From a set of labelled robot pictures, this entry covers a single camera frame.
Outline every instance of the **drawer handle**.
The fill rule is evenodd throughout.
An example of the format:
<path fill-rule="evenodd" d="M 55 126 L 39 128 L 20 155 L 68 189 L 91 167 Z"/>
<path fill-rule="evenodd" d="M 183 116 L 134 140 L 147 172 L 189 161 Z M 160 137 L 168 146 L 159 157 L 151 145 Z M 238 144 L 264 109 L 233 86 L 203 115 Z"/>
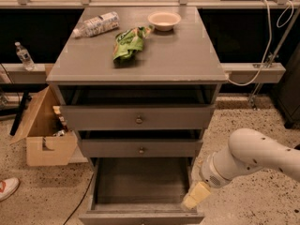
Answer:
<path fill-rule="evenodd" d="M 143 147 L 140 147 L 139 153 L 144 154 L 144 148 Z"/>
<path fill-rule="evenodd" d="M 135 120 L 135 122 L 136 122 L 137 124 L 142 124 L 142 123 L 143 123 L 142 117 L 141 117 L 141 116 L 138 116 L 137 119 Z"/>

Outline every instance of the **black cable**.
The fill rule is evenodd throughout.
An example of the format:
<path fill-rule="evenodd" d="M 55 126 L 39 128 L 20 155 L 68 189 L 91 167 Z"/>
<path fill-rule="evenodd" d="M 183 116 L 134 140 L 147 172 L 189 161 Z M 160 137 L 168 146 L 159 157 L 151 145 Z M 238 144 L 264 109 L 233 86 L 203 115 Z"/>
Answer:
<path fill-rule="evenodd" d="M 8 71 L 6 70 L 6 68 L 3 66 L 3 64 L 2 63 L 0 63 L 0 65 L 1 65 L 1 67 L 2 67 L 2 69 L 6 72 L 6 74 L 7 74 L 7 77 L 9 78 L 9 80 L 10 80 L 10 82 L 11 83 L 14 83 L 13 81 L 12 81 L 12 79 L 10 78 L 10 76 L 9 76 L 9 74 L 8 74 Z M 17 92 L 17 96 L 18 96 L 18 103 L 19 103 L 19 105 L 20 105 L 20 103 L 21 103 L 21 100 L 20 100 L 20 95 L 19 95 L 19 93 Z"/>
<path fill-rule="evenodd" d="M 87 186 L 87 188 L 86 188 L 86 191 L 85 191 L 84 194 L 83 194 L 83 197 L 82 197 L 81 201 L 80 201 L 79 204 L 75 207 L 75 209 L 73 210 L 73 212 L 68 216 L 67 220 L 64 222 L 63 225 L 66 225 L 66 224 L 67 224 L 67 222 L 69 221 L 69 219 L 73 216 L 73 214 L 76 212 L 76 210 L 79 208 L 79 206 L 83 203 L 83 200 L 84 200 L 84 198 L 85 198 L 85 196 L 86 196 L 86 193 L 87 193 L 88 189 L 89 189 L 90 186 L 91 186 L 93 177 L 94 177 L 94 174 L 92 174 L 92 176 L 91 176 L 91 180 L 90 180 L 90 182 L 88 183 L 88 186 Z"/>

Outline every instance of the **gray countertop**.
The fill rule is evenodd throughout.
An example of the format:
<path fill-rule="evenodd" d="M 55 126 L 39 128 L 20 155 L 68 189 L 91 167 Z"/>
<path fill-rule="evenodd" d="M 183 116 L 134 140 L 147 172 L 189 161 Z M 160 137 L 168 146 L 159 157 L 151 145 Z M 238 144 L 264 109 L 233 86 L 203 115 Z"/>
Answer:
<path fill-rule="evenodd" d="M 169 10 L 182 21 L 172 31 L 155 30 L 144 40 L 142 52 L 131 62 L 113 62 L 114 38 L 137 26 L 147 26 L 153 11 Z M 77 24 L 110 11 L 120 17 L 120 27 L 89 38 L 70 37 L 48 83 L 225 83 L 218 56 L 195 7 L 89 7 Z"/>

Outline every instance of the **snack bag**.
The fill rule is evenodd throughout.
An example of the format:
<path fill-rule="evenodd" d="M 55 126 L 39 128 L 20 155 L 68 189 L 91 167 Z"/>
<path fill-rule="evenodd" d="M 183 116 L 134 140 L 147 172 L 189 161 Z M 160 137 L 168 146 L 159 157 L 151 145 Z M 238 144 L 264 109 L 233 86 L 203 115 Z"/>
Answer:
<path fill-rule="evenodd" d="M 113 61 L 124 62 L 131 59 L 135 53 L 143 50 L 143 39 L 153 27 L 135 27 L 115 37 Z"/>

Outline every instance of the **white cable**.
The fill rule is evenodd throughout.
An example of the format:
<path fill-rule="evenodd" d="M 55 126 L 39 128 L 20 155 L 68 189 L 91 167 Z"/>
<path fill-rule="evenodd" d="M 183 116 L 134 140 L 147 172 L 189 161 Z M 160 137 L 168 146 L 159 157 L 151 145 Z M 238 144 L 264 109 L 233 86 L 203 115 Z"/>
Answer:
<path fill-rule="evenodd" d="M 292 18 L 292 15 L 293 15 L 293 3 L 292 3 L 290 0 L 288 0 L 288 2 L 289 2 L 290 4 L 287 6 L 287 8 L 285 8 L 285 10 L 281 13 L 280 17 L 279 17 L 278 20 L 277 20 L 277 28 L 283 27 L 283 26 L 284 26 L 286 23 L 288 23 L 288 21 Z M 291 15 L 290 15 L 289 19 L 288 19 L 284 24 L 279 25 L 279 21 L 280 21 L 280 19 L 282 18 L 283 14 L 284 14 L 290 7 L 292 7 L 292 11 L 291 11 Z"/>
<path fill-rule="evenodd" d="M 259 76 L 261 70 L 263 69 L 263 62 L 264 62 L 264 59 L 265 59 L 265 56 L 266 54 L 268 53 L 269 51 L 269 47 L 270 47 L 270 44 L 271 44 L 271 41 L 272 41 L 272 27 L 271 27 L 271 15 L 270 15 L 270 7 L 269 7 L 269 4 L 268 4 L 268 1 L 267 0 L 262 0 L 265 4 L 266 4 L 266 7 L 267 7 L 267 12 L 268 12 L 268 25 L 269 25 L 269 42 L 268 42 L 268 45 L 266 46 L 266 49 L 264 51 L 264 55 L 262 57 L 262 61 L 261 61 L 261 65 L 260 65 L 260 69 L 257 71 L 256 75 L 254 76 L 253 79 L 251 79 L 251 81 L 249 82 L 246 82 L 246 83 L 237 83 L 237 82 L 234 82 L 230 79 L 228 79 L 228 81 L 234 85 L 237 85 L 237 86 L 247 86 L 251 83 L 253 83 L 256 78 Z"/>

